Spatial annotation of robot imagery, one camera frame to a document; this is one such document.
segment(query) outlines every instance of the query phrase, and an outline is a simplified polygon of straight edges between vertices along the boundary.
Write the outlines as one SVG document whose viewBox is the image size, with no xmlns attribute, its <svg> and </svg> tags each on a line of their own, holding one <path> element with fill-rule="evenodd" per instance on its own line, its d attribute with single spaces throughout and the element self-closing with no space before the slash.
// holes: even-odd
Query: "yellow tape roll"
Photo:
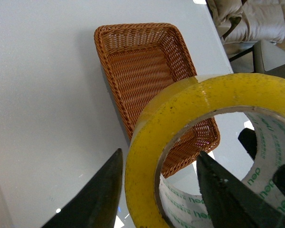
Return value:
<svg viewBox="0 0 285 228">
<path fill-rule="evenodd" d="M 233 74 L 196 84 L 188 78 L 158 94 L 138 120 L 126 163 L 126 200 L 136 227 L 169 227 L 159 210 L 160 170 L 186 129 L 216 114 L 267 110 L 285 119 L 285 79 Z"/>
</svg>

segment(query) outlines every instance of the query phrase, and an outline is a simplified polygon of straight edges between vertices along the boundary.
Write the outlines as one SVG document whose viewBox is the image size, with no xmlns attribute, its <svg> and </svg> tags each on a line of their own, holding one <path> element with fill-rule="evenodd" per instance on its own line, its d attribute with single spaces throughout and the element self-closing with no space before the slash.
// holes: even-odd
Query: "beige chair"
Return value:
<svg viewBox="0 0 285 228">
<path fill-rule="evenodd" d="M 253 55 L 256 73 L 266 74 L 285 65 L 285 51 L 266 40 L 261 40 L 253 46 Z"/>
</svg>

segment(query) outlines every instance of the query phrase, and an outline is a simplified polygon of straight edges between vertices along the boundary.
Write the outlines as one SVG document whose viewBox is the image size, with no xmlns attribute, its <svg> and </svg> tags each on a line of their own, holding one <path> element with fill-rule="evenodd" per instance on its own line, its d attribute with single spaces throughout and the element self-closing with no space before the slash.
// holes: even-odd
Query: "wicker basket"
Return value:
<svg viewBox="0 0 285 228">
<path fill-rule="evenodd" d="M 179 30 L 167 23 L 99 27 L 94 34 L 100 62 L 129 138 L 148 102 L 162 89 L 196 71 Z M 162 174 L 169 177 L 210 152 L 220 141 L 214 118 L 189 129 L 169 151 Z"/>
</svg>

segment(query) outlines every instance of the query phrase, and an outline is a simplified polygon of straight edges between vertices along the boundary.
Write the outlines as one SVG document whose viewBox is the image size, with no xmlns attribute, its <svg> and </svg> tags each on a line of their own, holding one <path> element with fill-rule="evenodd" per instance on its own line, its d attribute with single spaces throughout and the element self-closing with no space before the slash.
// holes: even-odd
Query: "tape roll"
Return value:
<svg viewBox="0 0 285 228">
<path fill-rule="evenodd" d="M 149 102 L 133 133 L 126 163 L 125 193 L 136 227 L 164 228 L 171 223 L 179 227 L 212 227 L 207 212 L 198 213 L 201 220 L 195 219 L 196 224 L 192 222 L 194 219 L 185 221 L 184 214 L 194 216 L 193 211 L 184 207 L 190 196 L 161 180 L 160 170 L 168 151 L 187 129 L 203 119 L 230 112 L 245 112 L 257 134 L 255 163 L 242 182 L 258 194 L 263 189 L 264 200 L 285 213 L 285 198 L 276 188 L 270 188 L 273 172 L 285 163 L 285 79 L 232 74 L 196 84 L 187 78 L 167 87 Z M 264 167 L 271 169 L 260 171 Z"/>
</svg>

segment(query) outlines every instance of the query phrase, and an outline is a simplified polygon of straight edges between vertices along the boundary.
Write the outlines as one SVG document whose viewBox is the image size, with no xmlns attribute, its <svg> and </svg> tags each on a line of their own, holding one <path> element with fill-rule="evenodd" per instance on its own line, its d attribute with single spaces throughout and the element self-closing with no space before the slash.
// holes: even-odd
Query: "chair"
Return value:
<svg viewBox="0 0 285 228">
<path fill-rule="evenodd" d="M 251 48 L 231 57 L 230 62 L 252 52 L 253 73 L 285 78 L 285 51 L 266 40 L 258 41 Z"/>
<path fill-rule="evenodd" d="M 179 30 L 168 23 L 119 24 L 99 27 L 96 50 L 111 87 L 127 134 L 148 102 L 161 90 L 196 75 Z M 189 129 L 169 151 L 164 177 L 195 161 L 200 151 L 210 152 L 220 141 L 214 118 Z"/>
<path fill-rule="evenodd" d="M 256 73 L 268 74 L 285 65 L 285 51 L 276 45 L 261 40 L 253 46 L 254 69 Z"/>
</svg>

